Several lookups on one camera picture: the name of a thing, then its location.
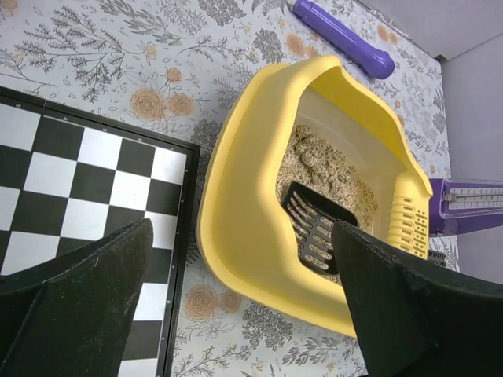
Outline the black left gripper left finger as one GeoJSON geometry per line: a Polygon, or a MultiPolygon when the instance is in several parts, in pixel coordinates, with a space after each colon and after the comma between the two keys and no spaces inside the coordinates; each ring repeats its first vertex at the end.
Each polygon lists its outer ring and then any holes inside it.
{"type": "Polygon", "coordinates": [[[1,278],[3,376],[116,376],[152,250],[141,219],[1,278]]]}

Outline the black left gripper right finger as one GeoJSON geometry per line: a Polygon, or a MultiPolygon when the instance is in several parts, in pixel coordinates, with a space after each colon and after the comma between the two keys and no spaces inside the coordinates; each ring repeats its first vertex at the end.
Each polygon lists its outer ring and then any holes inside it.
{"type": "Polygon", "coordinates": [[[345,222],[335,258],[370,376],[500,376],[502,286],[388,245],[345,222]]]}

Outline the black litter scoop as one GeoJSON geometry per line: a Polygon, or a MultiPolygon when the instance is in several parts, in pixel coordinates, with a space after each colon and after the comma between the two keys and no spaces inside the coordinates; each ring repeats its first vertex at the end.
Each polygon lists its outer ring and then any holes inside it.
{"type": "Polygon", "coordinates": [[[337,276],[332,229],[339,220],[358,227],[356,216],[297,181],[289,185],[281,206],[296,234],[301,263],[315,273],[337,276]]]}

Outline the yellow litter box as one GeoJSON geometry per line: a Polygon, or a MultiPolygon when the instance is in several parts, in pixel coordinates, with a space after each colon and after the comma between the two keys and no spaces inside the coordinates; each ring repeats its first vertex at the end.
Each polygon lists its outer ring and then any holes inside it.
{"type": "Polygon", "coordinates": [[[208,268],[256,302],[355,336],[343,288],[303,266],[276,180],[295,124],[308,125],[356,167],[376,195],[370,233],[425,258],[431,183],[401,123],[334,56],[260,69],[230,109],[206,173],[196,226],[208,268]]]}

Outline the cat litter granules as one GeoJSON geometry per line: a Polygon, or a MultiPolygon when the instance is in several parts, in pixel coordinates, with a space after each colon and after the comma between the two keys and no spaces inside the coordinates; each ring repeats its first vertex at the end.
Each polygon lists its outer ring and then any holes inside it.
{"type": "Polygon", "coordinates": [[[364,231],[372,231],[378,204],[371,188],[342,152],[300,124],[292,129],[276,178],[280,201],[294,181],[351,211],[364,231]]]}

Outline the black white chessboard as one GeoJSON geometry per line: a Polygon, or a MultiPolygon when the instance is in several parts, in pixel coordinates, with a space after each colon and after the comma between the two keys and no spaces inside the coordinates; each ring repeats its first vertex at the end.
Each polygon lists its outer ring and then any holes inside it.
{"type": "Polygon", "coordinates": [[[121,376],[171,373],[199,158],[187,141],[1,90],[2,275],[152,223],[121,376]]]}

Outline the floral table mat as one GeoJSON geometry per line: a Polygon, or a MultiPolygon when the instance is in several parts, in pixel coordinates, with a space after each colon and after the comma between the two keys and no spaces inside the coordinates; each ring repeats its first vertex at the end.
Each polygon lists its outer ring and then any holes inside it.
{"type": "MultiPolygon", "coordinates": [[[[442,69],[392,22],[358,1],[321,6],[372,46],[393,74],[369,79],[344,67],[395,111],[412,152],[432,177],[450,173],[442,69]]],[[[204,173],[223,120],[251,77],[332,47],[284,1],[4,1],[1,84],[191,141],[204,173]]],[[[175,343],[176,375],[361,376],[356,340],[281,315],[245,298],[237,310],[209,307],[223,288],[195,248],[175,343]]]]}

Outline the purple flashlight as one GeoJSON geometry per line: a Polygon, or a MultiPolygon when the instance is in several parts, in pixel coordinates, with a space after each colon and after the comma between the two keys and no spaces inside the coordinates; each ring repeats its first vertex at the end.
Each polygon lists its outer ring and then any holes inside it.
{"type": "Polygon", "coordinates": [[[342,52],[371,79],[387,79],[395,70],[390,54],[377,49],[312,1],[289,1],[292,13],[342,52]]]}

